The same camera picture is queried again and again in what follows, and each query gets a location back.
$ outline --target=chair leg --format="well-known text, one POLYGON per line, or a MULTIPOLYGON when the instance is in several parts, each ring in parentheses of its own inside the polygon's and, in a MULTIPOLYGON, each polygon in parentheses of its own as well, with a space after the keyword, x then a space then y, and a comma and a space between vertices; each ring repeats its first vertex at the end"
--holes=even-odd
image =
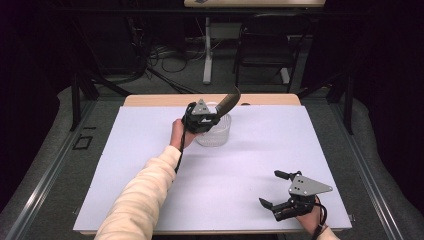
POLYGON ((235 82, 235 85, 236 85, 236 87, 238 88, 238 85, 239 85, 239 71, 240 71, 240 65, 237 63, 235 66, 235 72, 236 72, 236 82, 235 82))
POLYGON ((237 65, 237 56, 236 56, 236 58, 234 59, 234 65, 233 65, 233 73, 235 73, 236 72, 236 66, 237 65))
POLYGON ((279 68, 279 69, 277 70, 277 72, 275 73, 275 75, 279 75, 279 76, 280 76, 280 78, 281 78, 281 85, 283 85, 283 86, 284 86, 284 79, 283 79, 283 76, 281 76, 281 70, 283 70, 283 69, 284 69, 284 67, 279 68))
POLYGON ((292 67, 292 69, 290 71, 290 79, 289 79, 289 83, 287 84, 286 93, 290 93, 291 85, 293 83, 293 77, 294 77, 294 70, 295 69, 296 69, 296 64, 292 67))

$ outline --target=human arm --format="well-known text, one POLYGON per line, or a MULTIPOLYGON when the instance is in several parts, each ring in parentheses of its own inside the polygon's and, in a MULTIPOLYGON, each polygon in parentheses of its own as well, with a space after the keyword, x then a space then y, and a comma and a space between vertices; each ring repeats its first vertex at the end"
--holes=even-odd
MULTIPOLYGON (((174 121, 170 145, 158 157, 146 162, 115 200, 95 239, 150 240, 159 218, 167 192, 176 177, 175 167, 181 156, 179 151, 183 124, 174 121)), ((185 147, 196 135, 186 132, 185 147)))
MULTIPOLYGON (((296 219, 303 226, 303 228, 312 236, 315 233, 315 229, 320 224, 321 221, 321 208, 319 206, 314 206, 312 211, 308 214, 297 216, 296 219)), ((319 234, 317 240, 337 240, 339 239, 328 227, 327 224, 324 224, 319 234)))

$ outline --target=black cable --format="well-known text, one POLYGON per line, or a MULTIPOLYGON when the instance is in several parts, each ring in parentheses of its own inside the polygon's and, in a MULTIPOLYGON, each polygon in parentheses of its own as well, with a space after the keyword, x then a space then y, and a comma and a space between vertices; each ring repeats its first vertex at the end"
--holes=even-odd
POLYGON ((187 57, 188 57, 188 60, 189 61, 192 61, 192 60, 199 60, 198 59, 198 55, 201 53, 202 55, 200 56, 200 57, 202 57, 204 54, 205 54, 205 49, 204 49, 204 45, 205 45, 205 43, 204 42, 202 42, 202 44, 196 44, 196 43, 193 43, 193 45, 194 46, 197 46, 197 50, 192 50, 192 51, 188 51, 187 53, 191 53, 191 52, 194 52, 194 54, 193 54, 193 56, 189 56, 190 54, 187 54, 187 57))
POLYGON ((129 76, 128 78, 124 78, 124 79, 120 79, 120 80, 109 80, 109 82, 115 84, 115 85, 120 85, 120 84, 124 84, 124 83, 129 83, 129 82, 133 82, 139 78, 141 78, 143 76, 143 72, 135 72, 133 73, 131 76, 129 76))
POLYGON ((195 89, 183 86, 165 76, 163 76, 162 74, 160 74, 159 72, 155 71, 154 69, 148 67, 147 71, 151 72, 152 74, 156 75, 157 77, 159 77, 160 79, 162 79, 163 81, 165 81, 166 83, 168 83, 173 89, 175 89, 177 92, 179 93, 201 93, 195 89))
POLYGON ((147 58, 147 64, 149 65, 149 67, 147 67, 146 68, 146 71, 145 71, 145 74, 146 74, 146 77, 147 77, 147 79, 149 79, 149 80, 151 80, 152 78, 153 78, 153 74, 150 74, 149 75, 149 68, 151 68, 152 67, 152 64, 151 64, 151 59, 150 58, 147 58))
POLYGON ((162 69, 163 69, 165 72, 168 72, 168 73, 177 73, 177 72, 181 72, 181 71, 183 71, 183 70, 187 67, 188 60, 187 60, 187 57, 186 57, 186 56, 184 56, 184 55, 183 55, 182 57, 183 57, 183 61, 184 61, 184 65, 183 65, 183 67, 182 67, 182 68, 180 68, 180 69, 178 69, 178 70, 174 70, 174 71, 171 71, 171 70, 167 70, 167 69, 165 69, 165 59, 170 58, 170 57, 162 58, 162 63, 161 63, 161 67, 162 67, 162 69))
POLYGON ((150 52, 148 59, 149 59, 150 65, 152 67, 154 67, 159 62, 159 59, 160 59, 159 54, 160 53, 159 53, 157 47, 152 47, 152 49, 153 49, 153 53, 152 53, 152 51, 150 52))
POLYGON ((318 236, 321 234, 321 231, 325 225, 325 221, 327 221, 327 208, 325 208, 324 205, 321 204, 321 201, 318 198, 318 196, 316 198, 318 199, 318 202, 315 203, 314 205, 320 207, 320 214, 319 214, 320 223, 317 226, 317 228, 315 228, 314 234, 312 235, 312 240, 316 240, 318 238, 318 236))
POLYGON ((189 110, 190 109, 193 109, 193 107, 194 106, 196 106, 196 103, 195 102, 192 102, 192 103, 190 103, 188 106, 187 106, 187 108, 186 108, 186 111, 185 111, 185 113, 184 113, 184 117, 183 117, 183 119, 181 120, 181 121, 183 121, 183 125, 184 125, 184 128, 183 128, 183 135, 181 136, 181 145, 180 145, 180 152, 181 152, 181 155, 180 155, 180 158, 178 159, 178 163, 177 163, 177 166, 175 167, 175 173, 178 173, 178 169, 180 168, 180 164, 181 164, 181 159, 183 158, 183 153, 184 153, 184 145, 185 145, 185 134, 186 134, 186 131, 187 131, 187 114, 189 114, 189 110))

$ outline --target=white stand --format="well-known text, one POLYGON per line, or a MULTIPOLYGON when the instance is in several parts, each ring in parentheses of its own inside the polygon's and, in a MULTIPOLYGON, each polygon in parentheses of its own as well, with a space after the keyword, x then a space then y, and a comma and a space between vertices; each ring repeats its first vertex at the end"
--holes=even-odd
POLYGON ((282 68, 280 71, 281 79, 283 79, 284 84, 288 84, 290 82, 290 76, 289 72, 287 71, 287 68, 282 68))
POLYGON ((212 75, 212 52, 211 52, 211 28, 210 28, 210 19, 206 17, 206 59, 205 59, 205 70, 203 73, 203 84, 211 83, 212 75))

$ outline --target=gray carpet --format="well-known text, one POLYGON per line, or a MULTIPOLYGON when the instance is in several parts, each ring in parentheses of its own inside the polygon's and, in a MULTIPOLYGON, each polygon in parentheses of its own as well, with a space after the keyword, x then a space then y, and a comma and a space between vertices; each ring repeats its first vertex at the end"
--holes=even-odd
MULTIPOLYGON (((212 72, 212 84, 204 85, 203 60, 193 60, 185 63, 179 58, 168 58, 164 62, 167 70, 181 70, 176 73, 168 73, 161 67, 161 61, 154 69, 168 78, 189 86, 203 93, 225 93, 232 87, 234 75, 232 61, 234 58, 234 45, 221 43, 214 50, 214 63, 212 72)), ((307 57, 307 49, 301 54, 302 61, 299 63, 297 74, 292 87, 293 92, 299 91, 301 73, 304 60, 307 57)), ((166 94, 176 93, 168 84, 151 74, 145 74, 141 79, 120 85, 123 88, 137 94, 166 94)), ((114 119, 124 99, 113 91, 98 86, 101 97, 96 102, 83 101, 87 106, 87 115, 75 135, 83 137, 77 144, 76 140, 70 144, 69 151, 63 156, 63 164, 58 169, 58 175, 54 177, 51 188, 47 189, 47 196, 40 208, 35 209, 34 216, 27 219, 25 228, 18 234, 21 239, 92 239, 92 236, 83 236, 72 231, 76 220, 78 208, 82 205, 85 194, 101 152, 105 146, 114 119), (91 137, 88 149, 72 149, 84 145, 87 137, 91 137)), ((284 91, 284 87, 258 87, 257 85, 242 85, 242 92, 268 92, 284 91)), ((352 214, 356 221, 352 222, 353 228, 338 232, 342 239, 391 239, 387 235, 382 220, 376 211, 375 202, 370 198, 370 193, 364 185, 363 179, 358 172, 356 156, 349 141, 346 140, 345 130, 340 126, 340 116, 337 114, 339 105, 329 105, 324 99, 326 89, 322 89, 305 99, 302 104, 306 106, 311 117, 320 144, 333 173, 335 182, 342 196, 348 214, 352 214)), ((63 143, 69 136, 71 126, 70 90, 66 89, 59 94, 61 110, 55 124, 46 138, 43 147, 20 188, 15 193, 9 205, 0 215, 1 235, 5 239, 9 231, 16 230, 15 221, 22 216, 22 210, 38 182, 49 169, 52 161, 58 157, 63 143)), ((397 185, 387 173, 376 152, 375 139, 368 120, 366 108, 359 102, 354 102, 353 112, 354 140, 372 171, 378 188, 393 218, 400 229, 403 239, 424 239, 424 220, 402 196, 397 185)), ((156 237, 159 239, 309 239, 304 233, 290 233, 279 236, 265 235, 227 235, 227 236, 169 236, 156 237)))

